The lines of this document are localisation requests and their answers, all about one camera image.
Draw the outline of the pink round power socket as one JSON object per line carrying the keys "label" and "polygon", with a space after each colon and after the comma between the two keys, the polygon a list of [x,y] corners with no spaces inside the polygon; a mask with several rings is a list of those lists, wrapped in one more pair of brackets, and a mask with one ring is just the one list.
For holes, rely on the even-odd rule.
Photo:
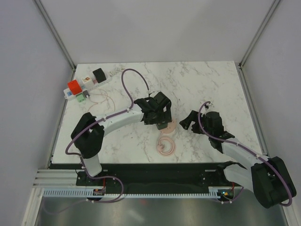
{"label": "pink round power socket", "polygon": [[163,134],[170,134],[175,130],[175,128],[176,128],[176,120],[172,119],[172,121],[167,124],[166,128],[160,129],[159,131]]}

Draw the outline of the dark green cube plug adapter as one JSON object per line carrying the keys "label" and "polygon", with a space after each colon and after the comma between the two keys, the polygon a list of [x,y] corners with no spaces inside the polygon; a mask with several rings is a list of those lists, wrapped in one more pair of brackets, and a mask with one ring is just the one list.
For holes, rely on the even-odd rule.
{"label": "dark green cube plug adapter", "polygon": [[158,130],[163,130],[168,128],[168,122],[162,122],[156,124]]}

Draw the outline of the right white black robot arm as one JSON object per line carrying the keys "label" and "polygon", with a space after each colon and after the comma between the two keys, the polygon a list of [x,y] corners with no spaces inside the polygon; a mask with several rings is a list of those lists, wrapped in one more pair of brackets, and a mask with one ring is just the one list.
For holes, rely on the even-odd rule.
{"label": "right white black robot arm", "polygon": [[216,182],[227,185],[234,182],[250,190],[265,208],[277,204],[288,207],[297,195],[296,188],[284,161],[258,154],[241,144],[234,135],[224,129],[218,112],[206,114],[191,111],[181,122],[183,128],[208,136],[210,145],[220,153],[234,159],[218,167]]}

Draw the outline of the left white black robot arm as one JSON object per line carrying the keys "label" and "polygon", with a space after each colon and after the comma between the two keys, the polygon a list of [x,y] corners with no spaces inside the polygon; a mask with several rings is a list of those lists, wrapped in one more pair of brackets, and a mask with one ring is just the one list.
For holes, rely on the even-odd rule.
{"label": "left white black robot arm", "polygon": [[156,125],[158,130],[166,129],[173,123],[171,106],[171,100],[159,92],[154,97],[131,99],[129,108],[111,115],[96,117],[90,112],[83,114],[71,133],[71,143],[79,150],[80,160],[87,171],[87,180],[93,185],[103,181],[98,153],[106,135],[137,122]]}

